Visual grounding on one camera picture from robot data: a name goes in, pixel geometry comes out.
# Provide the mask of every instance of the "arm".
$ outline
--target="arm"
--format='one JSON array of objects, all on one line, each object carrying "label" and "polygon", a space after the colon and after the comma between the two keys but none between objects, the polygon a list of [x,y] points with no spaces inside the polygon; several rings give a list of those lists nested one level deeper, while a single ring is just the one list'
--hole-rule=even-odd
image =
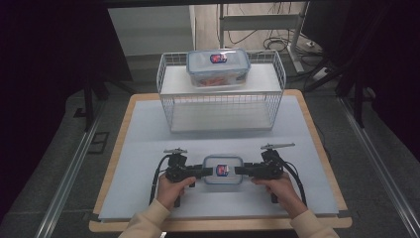
[{"label": "arm", "polygon": [[170,215],[179,195],[184,194],[184,187],[195,182],[195,178],[186,178],[181,182],[172,183],[163,175],[158,179],[157,198],[144,212],[136,213],[130,220],[120,238],[160,237],[160,227]]},{"label": "arm", "polygon": [[283,173],[280,179],[253,178],[252,182],[265,185],[267,192],[277,196],[278,203],[292,219],[290,225],[300,238],[339,237],[332,228],[321,224],[302,202],[293,188],[288,173]]}]

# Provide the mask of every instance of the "white wall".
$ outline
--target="white wall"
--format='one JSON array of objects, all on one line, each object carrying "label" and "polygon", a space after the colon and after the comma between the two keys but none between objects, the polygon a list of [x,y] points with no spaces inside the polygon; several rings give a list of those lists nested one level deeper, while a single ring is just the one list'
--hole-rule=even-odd
[{"label": "white wall", "polygon": [[193,6],[108,11],[126,57],[194,50]]}]

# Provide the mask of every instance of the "gray floor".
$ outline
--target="gray floor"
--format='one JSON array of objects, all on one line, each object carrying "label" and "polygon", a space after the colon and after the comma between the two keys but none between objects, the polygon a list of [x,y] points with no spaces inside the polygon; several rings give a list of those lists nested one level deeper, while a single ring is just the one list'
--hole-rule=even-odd
[{"label": "gray floor", "polygon": [[[287,88],[302,89],[305,77],[296,76],[288,55],[281,55],[288,75]],[[127,85],[141,93],[156,92],[156,68],[151,63],[142,67],[142,58],[128,58],[135,81]],[[370,163],[367,153],[352,128],[346,112],[334,94],[336,82],[330,82],[305,99],[327,150],[331,166],[353,218],[348,229],[337,229],[341,237],[410,237],[394,204]],[[111,157],[130,94],[107,83],[110,98],[96,132],[107,132],[109,138],[103,153],[91,145],[80,168],[52,237],[117,237],[118,233],[93,233],[88,223]],[[43,160],[5,216],[0,237],[34,237],[50,205],[60,180],[82,138],[84,119],[74,118],[83,107],[82,93],[69,97],[66,114]],[[420,164],[381,122],[368,102],[364,104],[366,131],[395,182],[415,210],[420,212]],[[216,234],[182,234],[183,237],[206,237]],[[239,233],[217,234],[237,237]],[[280,232],[248,233],[253,237],[279,237]]]}]

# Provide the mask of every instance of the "white board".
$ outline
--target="white board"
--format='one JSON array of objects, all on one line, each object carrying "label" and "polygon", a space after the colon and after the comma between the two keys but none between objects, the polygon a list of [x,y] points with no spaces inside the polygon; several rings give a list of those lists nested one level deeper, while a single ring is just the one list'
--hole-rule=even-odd
[{"label": "white board", "polygon": [[[163,150],[187,150],[187,165],[202,164],[214,154],[234,154],[244,162],[261,162],[260,146],[295,143],[278,149],[293,163],[304,185],[307,203],[315,214],[337,214],[337,203],[320,163],[295,96],[283,96],[271,131],[171,134],[160,101],[137,102],[110,189],[99,218],[127,220],[149,205],[151,187]],[[270,202],[263,186],[244,177],[241,184],[206,184],[187,187],[173,218],[262,217],[286,214]]]}]

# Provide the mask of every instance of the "floor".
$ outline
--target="floor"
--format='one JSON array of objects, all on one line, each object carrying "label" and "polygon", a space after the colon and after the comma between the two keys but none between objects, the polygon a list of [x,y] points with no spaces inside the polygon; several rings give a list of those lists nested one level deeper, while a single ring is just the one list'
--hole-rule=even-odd
[{"label": "floor", "polygon": [[[253,13],[251,10],[257,9],[267,13],[272,11],[270,9],[272,6],[273,4],[258,5],[258,8],[246,4],[232,5],[230,11],[251,14]],[[298,9],[298,6],[292,6],[290,12],[296,12]],[[217,48],[216,25],[212,27],[213,25],[209,24],[211,20],[215,20],[216,10],[216,6],[196,7],[197,16],[207,17],[207,20],[206,18],[201,21],[197,19],[197,49],[199,50]],[[288,4],[285,3],[280,11],[288,12]],[[263,50],[263,41],[270,34],[270,31],[258,31],[257,34],[252,34],[235,45],[228,44],[230,40],[229,35],[226,34],[228,36],[225,42],[227,47]],[[274,31],[272,34],[287,38],[287,31]],[[232,33],[231,38],[239,41],[246,35],[247,33]],[[305,58],[306,63],[303,65],[309,71],[320,58],[314,55],[318,53],[318,47],[305,48],[307,41],[301,38],[299,46],[311,52],[307,53],[311,57]],[[281,50],[282,45],[278,44],[274,47]],[[286,88],[302,90],[305,85],[313,81],[307,77],[307,74],[296,74],[286,51],[280,51],[280,56],[287,74]],[[149,64],[147,64],[141,57],[128,58],[134,81],[125,82],[126,85],[141,93],[156,92],[156,61],[158,62],[156,59],[149,59]],[[337,232],[341,237],[352,238],[415,237],[407,231],[394,201],[384,188],[381,176],[378,175],[364,144],[357,136],[345,107],[340,98],[335,95],[336,83],[336,81],[331,81],[313,92],[305,93],[305,100],[353,218],[351,228],[337,229]],[[123,120],[130,99],[130,93],[122,88],[112,83],[107,83],[106,86],[110,91],[110,97],[104,102],[96,133],[98,137],[107,135],[107,142],[103,144],[103,148],[98,144],[92,144],[88,148],[88,153],[84,157],[68,198],[63,204],[62,213],[50,234],[51,237],[118,237],[119,235],[119,233],[93,233],[88,229],[92,210],[119,132],[118,125]],[[5,216],[0,227],[0,237],[34,237],[37,233],[63,174],[82,140],[84,118],[74,117],[77,108],[82,107],[82,92],[77,92],[68,98],[66,114],[61,125],[36,171],[16,199],[10,212]],[[403,197],[406,198],[413,211],[419,214],[420,187],[417,181],[420,179],[420,164],[376,116],[369,102],[364,103],[364,122],[365,131]],[[244,233],[171,233],[167,234],[167,237],[214,237],[215,235],[240,237],[244,236]],[[291,231],[247,232],[246,235],[250,237],[295,236]]]}]

